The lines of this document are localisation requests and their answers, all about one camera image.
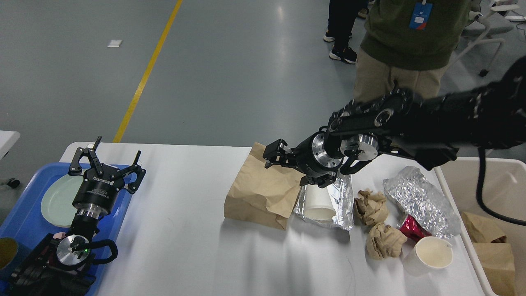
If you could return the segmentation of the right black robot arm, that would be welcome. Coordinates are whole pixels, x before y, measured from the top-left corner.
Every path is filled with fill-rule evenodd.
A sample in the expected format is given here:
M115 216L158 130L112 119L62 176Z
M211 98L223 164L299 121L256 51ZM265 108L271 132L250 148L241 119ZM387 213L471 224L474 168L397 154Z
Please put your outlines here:
M324 188L335 183L337 173L355 174L381 154L431 170L455 160L460 147L474 146L480 159L477 203L492 217L524 226L525 221L488 208L482 189L486 150L525 142L525 73L521 57L502 79L473 90L423 99L395 86L372 101L351 101L295 148L282 139L266 146L265 167L290 167L304 175L300 185Z

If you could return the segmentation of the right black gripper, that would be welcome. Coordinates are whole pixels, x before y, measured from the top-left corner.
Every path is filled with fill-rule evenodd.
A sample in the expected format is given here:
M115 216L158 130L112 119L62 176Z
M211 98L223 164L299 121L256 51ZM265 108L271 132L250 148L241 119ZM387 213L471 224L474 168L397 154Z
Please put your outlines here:
M336 146L339 143L340 140L326 132L316 132L291 149L285 140L278 139L265 147L264 167L268 169L278 165L297 168L305 175L300 179L301 187L315 185L326 188L336 182L337 171L344 158L344 154Z

